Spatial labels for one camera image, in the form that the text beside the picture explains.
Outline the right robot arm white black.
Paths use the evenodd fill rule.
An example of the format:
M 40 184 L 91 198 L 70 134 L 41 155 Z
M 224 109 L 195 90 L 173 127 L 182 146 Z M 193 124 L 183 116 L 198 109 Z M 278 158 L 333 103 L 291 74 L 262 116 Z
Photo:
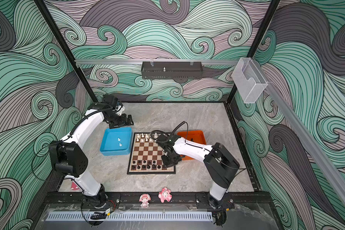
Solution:
M 213 181 L 209 191 L 209 205 L 218 209 L 223 197 L 240 169 L 239 162 L 221 143 L 203 145 L 176 135 L 176 131 L 187 122 L 183 121 L 171 133 L 153 130 L 150 137 L 163 149 L 162 161 L 166 167 L 177 165 L 183 156 L 202 162 Z

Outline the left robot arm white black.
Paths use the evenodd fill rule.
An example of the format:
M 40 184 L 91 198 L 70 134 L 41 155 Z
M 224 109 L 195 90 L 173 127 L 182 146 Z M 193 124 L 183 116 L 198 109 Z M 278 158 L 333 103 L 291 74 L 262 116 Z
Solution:
M 131 115 L 124 114 L 123 103 L 111 94 L 105 94 L 101 102 L 92 103 L 83 118 L 62 140 L 52 141 L 49 155 L 52 169 L 73 179 L 85 196 L 103 199 L 104 187 L 88 170 L 88 158 L 83 147 L 94 129 L 102 122 L 110 128 L 133 125 Z

